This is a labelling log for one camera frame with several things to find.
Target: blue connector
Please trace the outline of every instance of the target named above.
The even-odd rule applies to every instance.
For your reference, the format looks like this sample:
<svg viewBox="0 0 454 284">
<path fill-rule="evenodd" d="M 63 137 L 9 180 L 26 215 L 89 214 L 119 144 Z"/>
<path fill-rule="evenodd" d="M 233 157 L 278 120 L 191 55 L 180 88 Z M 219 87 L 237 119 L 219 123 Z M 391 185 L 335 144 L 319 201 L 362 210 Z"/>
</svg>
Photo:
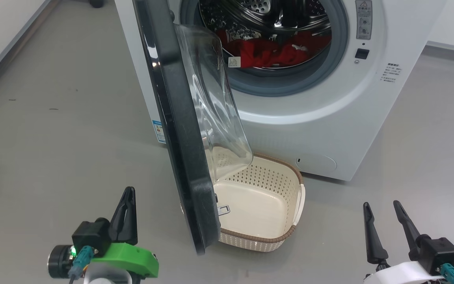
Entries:
<svg viewBox="0 0 454 284">
<path fill-rule="evenodd" d="M 454 267 L 451 264 L 445 263 L 441 265 L 439 272 L 445 277 L 447 282 L 454 284 Z"/>
<path fill-rule="evenodd" d="M 68 276 L 70 279 L 78 280 L 83 273 L 83 268 L 87 266 L 94 257 L 94 248 L 91 246 L 84 246 L 73 260 L 73 265 Z"/>
</svg>

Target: concrete floor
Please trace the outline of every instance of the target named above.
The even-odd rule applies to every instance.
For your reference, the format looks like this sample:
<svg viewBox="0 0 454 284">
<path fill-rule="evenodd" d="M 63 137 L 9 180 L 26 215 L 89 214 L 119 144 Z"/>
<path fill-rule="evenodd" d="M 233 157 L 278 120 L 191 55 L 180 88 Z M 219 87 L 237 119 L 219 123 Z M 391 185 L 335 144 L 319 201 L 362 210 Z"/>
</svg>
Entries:
<svg viewBox="0 0 454 284">
<path fill-rule="evenodd" d="M 48 277 L 50 250 L 80 221 L 110 218 L 128 185 L 139 246 L 160 262 L 146 282 L 361 283 L 375 269 L 364 201 L 389 264 L 409 260 L 395 199 L 421 233 L 454 243 L 454 53 L 425 50 L 351 182 L 305 184 L 300 223 L 278 250 L 218 244 L 196 256 L 113 2 L 64 0 L 0 74 L 0 284 L 65 283 Z"/>
</svg>

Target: laundry basket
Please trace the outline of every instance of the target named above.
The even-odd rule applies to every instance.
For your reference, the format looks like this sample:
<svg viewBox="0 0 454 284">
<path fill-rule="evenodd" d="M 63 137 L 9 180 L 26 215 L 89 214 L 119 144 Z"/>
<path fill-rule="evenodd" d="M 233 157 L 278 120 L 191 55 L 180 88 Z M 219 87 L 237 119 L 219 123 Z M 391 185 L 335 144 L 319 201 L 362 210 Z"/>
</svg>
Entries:
<svg viewBox="0 0 454 284">
<path fill-rule="evenodd" d="M 220 241 L 270 252 L 295 230 L 304 207 L 301 173 L 283 161 L 254 155 L 244 170 L 214 185 L 218 196 Z"/>
</svg>

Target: door glass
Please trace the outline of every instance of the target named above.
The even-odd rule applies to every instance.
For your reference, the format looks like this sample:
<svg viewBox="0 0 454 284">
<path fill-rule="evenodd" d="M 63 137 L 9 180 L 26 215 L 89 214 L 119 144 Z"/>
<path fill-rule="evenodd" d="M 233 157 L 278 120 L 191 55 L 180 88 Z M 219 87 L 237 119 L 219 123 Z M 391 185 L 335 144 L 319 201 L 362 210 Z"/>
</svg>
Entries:
<svg viewBox="0 0 454 284">
<path fill-rule="evenodd" d="M 175 25 L 211 181 L 243 170 L 253 155 L 229 87 L 220 39 L 208 29 Z"/>
</svg>

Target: open door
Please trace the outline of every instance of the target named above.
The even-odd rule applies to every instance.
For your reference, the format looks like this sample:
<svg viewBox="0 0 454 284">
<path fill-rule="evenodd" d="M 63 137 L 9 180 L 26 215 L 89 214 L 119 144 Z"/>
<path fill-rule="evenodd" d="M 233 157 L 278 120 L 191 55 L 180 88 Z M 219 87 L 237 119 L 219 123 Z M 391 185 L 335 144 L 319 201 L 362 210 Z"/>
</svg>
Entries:
<svg viewBox="0 0 454 284">
<path fill-rule="evenodd" d="M 203 254 L 220 237 L 213 185 L 247 167 L 252 152 L 218 37 L 205 28 L 174 25 L 166 0 L 133 5 L 182 210 Z"/>
</svg>

